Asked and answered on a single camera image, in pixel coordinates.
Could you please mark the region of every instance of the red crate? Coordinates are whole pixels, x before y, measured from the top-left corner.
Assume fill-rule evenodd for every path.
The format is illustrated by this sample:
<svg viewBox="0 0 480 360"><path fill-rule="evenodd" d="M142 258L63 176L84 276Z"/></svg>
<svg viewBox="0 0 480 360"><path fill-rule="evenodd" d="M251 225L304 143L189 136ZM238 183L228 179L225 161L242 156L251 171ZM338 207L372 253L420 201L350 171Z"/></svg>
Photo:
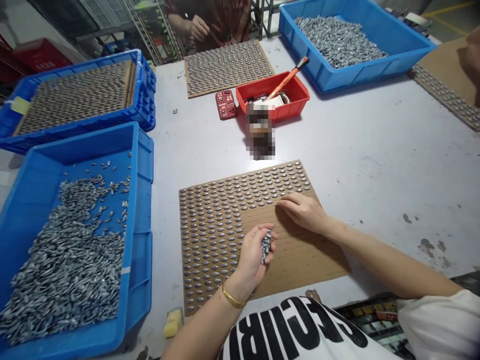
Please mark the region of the red crate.
<svg viewBox="0 0 480 360"><path fill-rule="evenodd" d="M37 73L73 65L50 40L41 38L20 44L12 55Z"/></svg>
<svg viewBox="0 0 480 360"><path fill-rule="evenodd" d="M290 71L269 76L245 85L236 87L236 99L244 114L247 114L247 99L259 97L262 94L270 94L287 77ZM293 118L300 115L305 104L310 100L310 94L302 81L295 76L283 88L290 98L290 103L278 106L270 110L269 118L273 123Z"/></svg>

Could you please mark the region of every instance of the white table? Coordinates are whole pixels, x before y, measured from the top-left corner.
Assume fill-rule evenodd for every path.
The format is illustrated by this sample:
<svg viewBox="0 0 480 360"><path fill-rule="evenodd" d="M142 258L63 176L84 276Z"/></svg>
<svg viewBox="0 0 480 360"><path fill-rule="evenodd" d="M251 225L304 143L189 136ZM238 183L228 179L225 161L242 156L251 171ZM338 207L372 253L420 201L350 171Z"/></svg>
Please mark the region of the white table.
<svg viewBox="0 0 480 360"><path fill-rule="evenodd" d="M295 66L278 38L261 44L277 73ZM167 312L183 306L178 190L193 184L300 159L330 215L448 277L480 266L480 136L407 76L318 96L300 73L311 99L300 120L277 126L275 159L263 161L247 153L236 119L219 120L214 94L187 98L183 62L157 67L156 76L152 307L133 353L116 359L145 346L154 358L164 351ZM386 290L347 257L351 275L250 301L242 316L307 289L330 307Z"/></svg>

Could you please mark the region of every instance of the blue plastic crate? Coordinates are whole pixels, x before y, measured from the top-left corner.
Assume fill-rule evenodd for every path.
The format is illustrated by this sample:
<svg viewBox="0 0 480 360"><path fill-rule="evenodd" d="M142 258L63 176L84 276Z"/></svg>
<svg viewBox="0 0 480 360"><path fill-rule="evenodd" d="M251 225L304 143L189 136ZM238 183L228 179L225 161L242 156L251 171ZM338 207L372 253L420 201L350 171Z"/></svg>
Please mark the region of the blue plastic crate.
<svg viewBox="0 0 480 360"><path fill-rule="evenodd" d="M333 68L295 24L298 17L338 16L358 23L366 37L387 52L382 59ZM303 0L280 6L278 30L297 60L310 63L302 70L321 93L404 74L435 45L370 0Z"/></svg>
<svg viewBox="0 0 480 360"><path fill-rule="evenodd" d="M22 115L13 111L10 103L7 102L0 109L0 149L24 155L36 145L51 143L132 121L138 122L146 132L152 130L156 124L155 85L157 78L142 52L138 49L25 77L18 83L9 100L20 97L31 101L39 85L46 80L66 77L125 60L132 60L136 65L135 88L130 107L42 131L12 136L22 119Z"/></svg>
<svg viewBox="0 0 480 360"><path fill-rule="evenodd" d="M102 174L105 183L109 184L130 175L130 192L117 191L97 206L108 206L101 218L104 220L111 210L121 214L122 201L128 200L122 264L125 273L120 281L117 318L12 347L5 338L0 338L0 359L95 357L115 350L125 333L148 314L152 304L153 150L153 140L138 123L130 122L35 146L28 152L0 217L0 309L3 310L12 294L12 277L27 261L28 250L37 233L48 221L52 209L60 203L59 186L66 178L75 181ZM108 161L110 167L103 170L100 163ZM124 230L116 221L108 225L111 231Z"/></svg>

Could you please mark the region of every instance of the sponge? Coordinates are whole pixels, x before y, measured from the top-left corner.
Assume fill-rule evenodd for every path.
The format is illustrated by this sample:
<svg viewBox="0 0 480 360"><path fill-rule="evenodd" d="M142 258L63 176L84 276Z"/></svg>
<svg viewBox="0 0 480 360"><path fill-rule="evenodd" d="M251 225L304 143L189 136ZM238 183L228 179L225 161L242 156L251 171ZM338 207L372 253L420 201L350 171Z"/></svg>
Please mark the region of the sponge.
<svg viewBox="0 0 480 360"><path fill-rule="evenodd" d="M163 328L163 336L166 339L173 338L184 324L184 316L181 307L176 307L168 312L166 324Z"/></svg>

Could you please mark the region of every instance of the bracelet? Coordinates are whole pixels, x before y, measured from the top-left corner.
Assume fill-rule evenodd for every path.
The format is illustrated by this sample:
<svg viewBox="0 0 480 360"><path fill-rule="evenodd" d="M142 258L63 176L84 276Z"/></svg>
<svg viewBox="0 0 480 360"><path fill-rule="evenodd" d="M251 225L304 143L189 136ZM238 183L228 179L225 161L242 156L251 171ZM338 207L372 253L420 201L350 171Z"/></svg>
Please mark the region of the bracelet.
<svg viewBox="0 0 480 360"><path fill-rule="evenodd" d="M245 305L247 305L247 302L240 302L236 299L234 299L228 292L225 290L224 284L221 285L221 291L223 292L223 295L225 295L226 299L232 304L235 308L237 309L242 309Z"/></svg>

